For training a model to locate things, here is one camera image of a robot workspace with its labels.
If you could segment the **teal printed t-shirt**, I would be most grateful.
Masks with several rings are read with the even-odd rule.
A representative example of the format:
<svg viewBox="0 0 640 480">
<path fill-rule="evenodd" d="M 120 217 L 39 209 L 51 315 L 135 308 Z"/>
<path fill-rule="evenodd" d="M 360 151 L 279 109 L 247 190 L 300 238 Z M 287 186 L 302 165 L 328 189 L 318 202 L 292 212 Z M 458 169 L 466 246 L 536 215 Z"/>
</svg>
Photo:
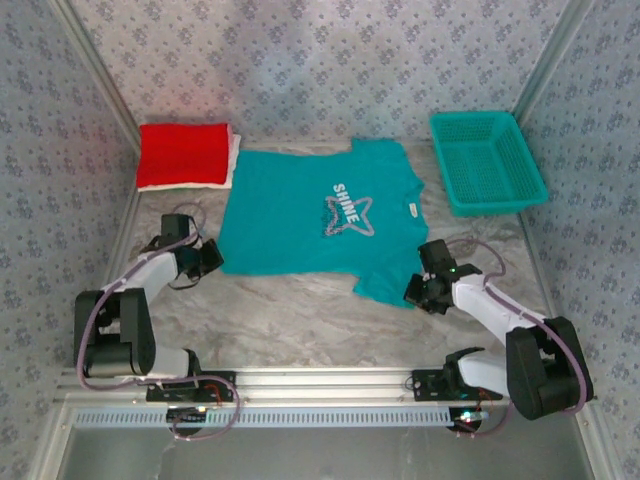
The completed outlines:
<svg viewBox="0 0 640 480">
<path fill-rule="evenodd" d="M 423 181 L 404 147 L 358 140 L 324 156 L 243 151 L 218 247 L 227 275 L 340 273 L 400 308 L 428 237 Z"/>
</svg>

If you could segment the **white folded t-shirt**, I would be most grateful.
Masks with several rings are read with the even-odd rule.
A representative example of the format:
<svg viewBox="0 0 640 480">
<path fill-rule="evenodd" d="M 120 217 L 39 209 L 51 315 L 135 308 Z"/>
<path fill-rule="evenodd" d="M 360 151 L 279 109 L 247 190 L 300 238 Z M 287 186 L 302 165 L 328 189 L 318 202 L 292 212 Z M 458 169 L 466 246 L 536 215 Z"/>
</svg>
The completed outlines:
<svg viewBox="0 0 640 480">
<path fill-rule="evenodd" d="M 196 182 L 183 182 L 183 183 L 165 183 L 158 185 L 137 186 L 138 192 L 146 191 L 166 191 L 176 189 L 213 189 L 213 190 L 229 190 L 232 187 L 233 176 L 237 166 L 237 159 L 240 152 L 241 136 L 239 134 L 232 135 L 232 142 L 229 153 L 229 163 L 227 170 L 227 177 L 223 184 L 216 183 L 196 183 Z"/>
</svg>

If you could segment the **red folded t-shirt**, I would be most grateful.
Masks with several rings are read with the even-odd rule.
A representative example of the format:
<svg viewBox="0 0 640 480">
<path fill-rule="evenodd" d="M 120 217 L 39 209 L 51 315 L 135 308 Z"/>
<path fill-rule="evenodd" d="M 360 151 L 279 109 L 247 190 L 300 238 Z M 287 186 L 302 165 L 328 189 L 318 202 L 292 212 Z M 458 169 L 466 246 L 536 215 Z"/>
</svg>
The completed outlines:
<svg viewBox="0 0 640 480">
<path fill-rule="evenodd" d="M 227 123 L 142 125 L 136 187 L 173 182 L 223 184 L 233 134 Z"/>
</svg>

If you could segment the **teal plastic mesh basket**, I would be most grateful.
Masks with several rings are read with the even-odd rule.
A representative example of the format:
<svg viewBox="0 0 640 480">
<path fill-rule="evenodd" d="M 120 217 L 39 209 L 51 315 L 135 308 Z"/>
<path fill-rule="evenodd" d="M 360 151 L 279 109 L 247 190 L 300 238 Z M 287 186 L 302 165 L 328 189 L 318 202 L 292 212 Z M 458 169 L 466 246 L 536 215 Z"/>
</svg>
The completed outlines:
<svg viewBox="0 0 640 480">
<path fill-rule="evenodd" d="M 441 112 L 430 118 L 438 165 L 457 217 L 517 214 L 549 193 L 514 116 Z"/>
</svg>

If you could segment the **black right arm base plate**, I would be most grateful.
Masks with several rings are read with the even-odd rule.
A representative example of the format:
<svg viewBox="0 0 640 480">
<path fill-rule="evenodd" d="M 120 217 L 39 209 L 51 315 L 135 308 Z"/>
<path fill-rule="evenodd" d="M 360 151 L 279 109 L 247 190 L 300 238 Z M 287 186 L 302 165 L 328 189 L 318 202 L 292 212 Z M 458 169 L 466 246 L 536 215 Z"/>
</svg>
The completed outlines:
<svg viewBox="0 0 640 480">
<path fill-rule="evenodd" d="M 422 369 L 411 372 L 414 400 L 423 401 L 481 401 L 501 400 L 499 393 L 469 386 L 460 374 L 448 368 Z"/>
</svg>

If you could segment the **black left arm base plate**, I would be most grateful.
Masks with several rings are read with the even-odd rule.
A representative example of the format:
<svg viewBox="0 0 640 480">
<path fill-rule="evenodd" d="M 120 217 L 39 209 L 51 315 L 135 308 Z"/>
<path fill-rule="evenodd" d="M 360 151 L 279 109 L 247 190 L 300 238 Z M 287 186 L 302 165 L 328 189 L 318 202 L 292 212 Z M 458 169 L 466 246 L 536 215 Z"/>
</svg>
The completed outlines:
<svg viewBox="0 0 640 480">
<path fill-rule="evenodd" d="M 152 384 L 147 387 L 148 402 L 181 402 L 181 403 L 231 403 L 235 400 L 228 384 L 236 386 L 235 371 L 204 371 L 204 376 L 216 376 L 220 380 L 181 380 L 175 383 Z"/>
</svg>

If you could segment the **aluminium mounting rail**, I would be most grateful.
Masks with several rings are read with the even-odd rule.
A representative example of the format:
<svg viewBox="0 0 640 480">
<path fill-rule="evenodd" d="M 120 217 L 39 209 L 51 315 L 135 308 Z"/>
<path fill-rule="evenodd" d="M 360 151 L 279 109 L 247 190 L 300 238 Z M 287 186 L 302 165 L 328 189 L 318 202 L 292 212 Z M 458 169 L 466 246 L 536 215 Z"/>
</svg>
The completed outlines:
<svg viewBox="0 0 640 480">
<path fill-rule="evenodd" d="M 417 402 L 409 389 L 405 368 L 239 368 L 236 389 L 244 407 L 391 407 Z M 98 392 L 81 388 L 71 370 L 65 370 L 54 393 L 54 403 L 84 406 L 146 403 L 146 389 L 129 386 Z"/>
</svg>

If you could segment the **aluminium frame post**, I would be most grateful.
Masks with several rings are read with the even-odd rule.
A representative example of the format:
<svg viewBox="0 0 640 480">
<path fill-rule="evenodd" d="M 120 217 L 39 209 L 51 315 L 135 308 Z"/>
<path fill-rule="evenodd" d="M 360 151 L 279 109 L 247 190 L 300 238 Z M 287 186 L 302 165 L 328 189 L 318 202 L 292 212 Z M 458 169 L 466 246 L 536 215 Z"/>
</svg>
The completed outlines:
<svg viewBox="0 0 640 480">
<path fill-rule="evenodd" d="M 81 18 L 76 13 L 70 0 L 46 1 L 61 24 L 69 42 L 88 70 L 107 106 L 114 114 L 127 141 L 134 151 L 139 154 L 141 147 L 139 127 L 120 94 L 113 77 L 101 59 L 97 48 L 94 46 Z"/>
<path fill-rule="evenodd" d="M 512 110 L 520 126 L 527 123 L 594 3 L 595 0 L 568 0 Z"/>
</svg>

